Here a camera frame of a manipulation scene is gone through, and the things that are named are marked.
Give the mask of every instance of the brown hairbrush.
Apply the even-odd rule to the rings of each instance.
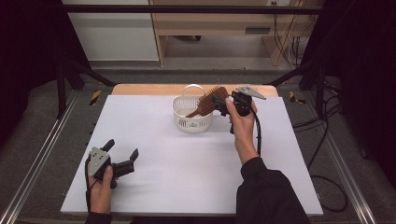
[[[216,96],[218,99],[225,100],[229,97],[229,94],[224,87],[217,86],[213,88],[199,98],[198,108],[186,116],[186,118],[190,119],[197,115],[206,116],[212,113],[216,109],[216,104],[212,101],[213,96]]]

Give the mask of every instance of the white basket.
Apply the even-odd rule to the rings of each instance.
[[[173,101],[175,122],[177,127],[186,133],[201,133],[208,129],[212,123],[213,112],[204,117],[197,115],[194,118],[185,118],[197,109],[200,98],[200,96],[184,95],[184,91],[191,87],[199,88],[205,94],[204,88],[199,85],[190,84],[186,86],[182,92],[182,95],[176,97]]]

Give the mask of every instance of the wall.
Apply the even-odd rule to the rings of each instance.
[[[147,0],[63,0],[79,5],[148,5]],[[158,61],[151,16],[69,13],[89,61]]]

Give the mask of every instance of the white tabletop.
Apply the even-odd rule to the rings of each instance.
[[[176,96],[110,95],[87,146],[61,211],[87,213],[84,161],[92,147],[114,139],[112,162],[138,148],[134,173],[113,189],[112,212],[121,215],[228,216],[235,213],[242,184],[241,163],[229,133],[228,117],[217,111],[203,133],[185,133],[175,124]],[[262,124],[262,157],[269,169],[290,180],[305,212],[323,215],[291,128],[282,98],[255,99]]]

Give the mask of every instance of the human hand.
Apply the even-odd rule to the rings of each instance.
[[[235,105],[228,98],[226,99],[226,105],[231,116],[231,123],[233,124],[235,148],[242,164],[244,164],[246,161],[259,156],[253,144],[254,115],[249,113],[247,116],[240,116]],[[257,112],[254,101],[251,102],[251,107],[253,111]]]
[[[88,174],[90,173],[90,165],[88,164]],[[113,177],[113,168],[108,165],[103,181],[97,180],[93,176],[89,176],[89,184],[91,188],[91,212],[109,214],[111,211],[111,179]]]

